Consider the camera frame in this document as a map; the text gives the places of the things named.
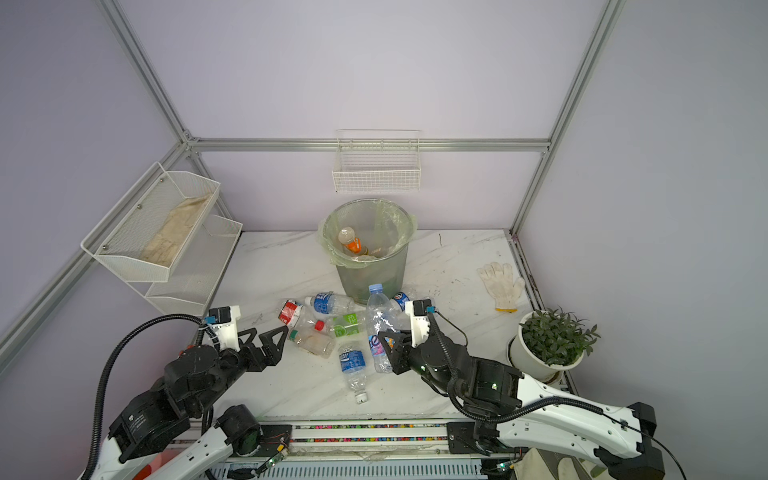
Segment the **white flower pot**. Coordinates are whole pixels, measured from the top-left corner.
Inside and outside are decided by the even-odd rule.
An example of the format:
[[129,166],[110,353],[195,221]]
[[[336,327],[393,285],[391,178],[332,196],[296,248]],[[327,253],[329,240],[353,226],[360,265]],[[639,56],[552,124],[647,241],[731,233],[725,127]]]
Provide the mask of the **white flower pot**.
[[533,312],[530,312],[520,321],[520,325],[518,325],[518,333],[515,336],[515,339],[512,340],[512,345],[509,347],[509,358],[512,360],[512,364],[516,369],[529,374],[539,382],[548,382],[559,372],[570,370],[581,363],[581,359],[584,358],[584,352],[581,352],[581,355],[571,365],[547,365],[542,362],[528,349],[523,341],[523,325],[525,322],[529,321],[532,316]]

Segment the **bottle with orange label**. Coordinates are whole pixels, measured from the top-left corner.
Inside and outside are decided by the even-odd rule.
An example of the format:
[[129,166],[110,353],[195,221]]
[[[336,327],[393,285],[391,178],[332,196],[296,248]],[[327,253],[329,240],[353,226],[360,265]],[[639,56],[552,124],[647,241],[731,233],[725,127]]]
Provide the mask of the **bottle with orange label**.
[[368,255],[368,249],[355,237],[355,230],[351,227],[344,227],[339,231],[339,242],[355,255]]

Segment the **aluminum frame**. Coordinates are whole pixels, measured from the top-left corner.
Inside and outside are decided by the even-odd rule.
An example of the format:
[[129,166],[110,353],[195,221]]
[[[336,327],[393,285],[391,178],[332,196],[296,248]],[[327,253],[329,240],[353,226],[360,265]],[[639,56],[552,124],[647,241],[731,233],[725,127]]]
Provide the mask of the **aluminum frame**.
[[[161,161],[166,169],[171,169],[185,154],[201,175],[213,179],[200,153],[204,151],[335,151],[338,139],[269,139],[269,138],[197,138],[185,128],[173,102],[165,91],[157,72],[152,68],[141,43],[127,19],[118,0],[94,0],[104,14],[128,60],[136,70],[141,82],[147,89],[152,101],[160,109],[165,121],[174,132],[178,143]],[[522,254],[517,234],[527,217],[548,172],[565,131],[573,117],[584,93],[589,78],[594,70],[599,55],[616,24],[625,0],[607,0],[597,26],[590,38],[587,49],[577,70],[563,107],[558,115],[549,139],[536,138],[477,138],[477,139],[421,139],[422,151],[534,151],[541,152],[541,159],[528,185],[523,202],[515,215],[510,229],[510,246],[518,260],[519,271],[526,271],[527,279],[532,282],[525,255]],[[119,219],[127,205],[140,196],[148,187],[149,178],[142,177],[110,210],[114,219]],[[222,195],[217,206],[223,217],[233,220],[229,207]],[[82,278],[88,267],[93,264],[82,249],[74,255],[51,282],[38,294],[30,306],[20,315],[14,324],[0,338],[0,377],[8,371],[18,354],[32,340],[45,320],[56,310],[57,305],[66,298],[74,285]],[[538,290],[529,292],[531,301],[543,306]]]

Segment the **potted plant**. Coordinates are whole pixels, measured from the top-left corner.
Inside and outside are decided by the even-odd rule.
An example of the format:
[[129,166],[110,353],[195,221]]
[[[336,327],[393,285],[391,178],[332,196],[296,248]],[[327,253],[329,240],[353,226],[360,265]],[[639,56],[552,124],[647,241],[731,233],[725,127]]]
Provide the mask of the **potted plant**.
[[524,316],[509,346],[512,365],[541,382],[574,368],[600,338],[597,325],[587,328],[583,322],[561,309],[534,310]]

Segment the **green plant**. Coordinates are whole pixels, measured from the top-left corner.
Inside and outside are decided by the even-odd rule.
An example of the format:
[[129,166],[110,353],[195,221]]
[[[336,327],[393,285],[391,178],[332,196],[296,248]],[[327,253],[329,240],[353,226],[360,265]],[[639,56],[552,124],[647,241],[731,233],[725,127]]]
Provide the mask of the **green plant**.
[[582,328],[582,322],[583,319],[561,309],[534,310],[523,324],[523,341],[547,365],[571,365],[582,352],[589,356],[592,345],[600,338],[597,325]]

